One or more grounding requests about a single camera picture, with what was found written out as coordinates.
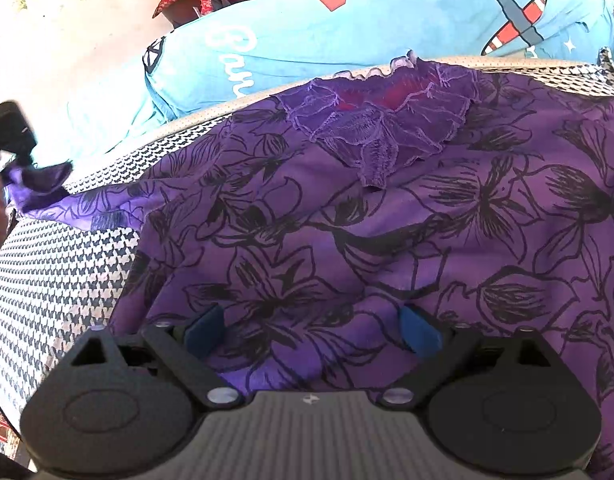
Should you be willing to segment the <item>purple floral garment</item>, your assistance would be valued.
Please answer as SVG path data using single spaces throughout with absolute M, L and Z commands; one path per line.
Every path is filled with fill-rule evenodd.
M 614 479 L 614 96 L 405 56 L 231 112 L 137 180 L 14 172 L 30 220 L 131 229 L 108 325 L 24 408 L 44 477 Z M 141 330 L 212 304 L 203 408 Z M 430 399 L 412 304 L 482 334 Z

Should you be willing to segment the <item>blue printed sofa back cover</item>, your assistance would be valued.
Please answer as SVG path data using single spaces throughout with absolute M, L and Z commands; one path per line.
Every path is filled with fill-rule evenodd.
M 249 0 L 147 47 L 129 136 L 283 84 L 421 58 L 614 57 L 614 0 Z

